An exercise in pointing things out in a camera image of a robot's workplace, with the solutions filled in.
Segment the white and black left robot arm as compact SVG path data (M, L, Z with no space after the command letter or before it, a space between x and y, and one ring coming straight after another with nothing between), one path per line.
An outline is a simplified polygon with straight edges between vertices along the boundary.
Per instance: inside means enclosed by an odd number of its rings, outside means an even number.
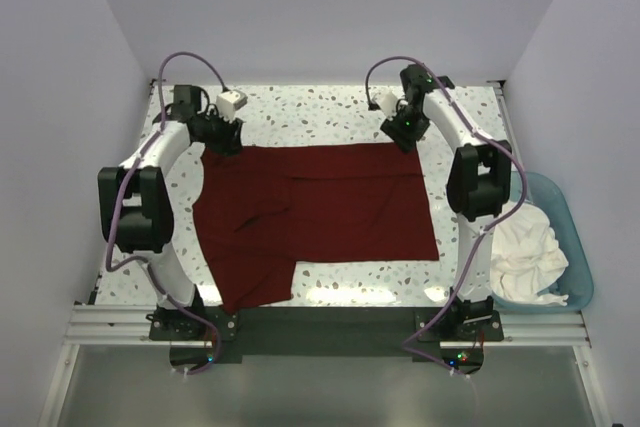
M193 144L223 156L240 153L243 122L236 113L247 100L229 88L211 98L199 86L175 86L172 102L160 104L146 140L97 176L106 271L141 266L157 296L152 322L173 327L185 339L196 339L213 325L172 244L175 219L166 176Z

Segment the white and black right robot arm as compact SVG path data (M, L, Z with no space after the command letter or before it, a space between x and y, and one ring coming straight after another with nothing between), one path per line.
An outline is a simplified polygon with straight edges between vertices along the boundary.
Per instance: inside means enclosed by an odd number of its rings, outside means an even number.
M417 334L469 339L494 313L490 289L493 228L511 192L511 145L472 121L451 95L453 84L413 62L400 72L403 96L375 98L381 130L401 151L414 150L429 126L453 153L445 193L458 223L458 267L447 302Z

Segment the dark red t-shirt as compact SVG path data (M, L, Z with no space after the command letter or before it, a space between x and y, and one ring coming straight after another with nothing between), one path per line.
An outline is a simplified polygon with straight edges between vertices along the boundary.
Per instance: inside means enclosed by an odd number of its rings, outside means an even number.
M436 261L416 152L392 143L201 155L193 219L223 309L287 301L297 263Z

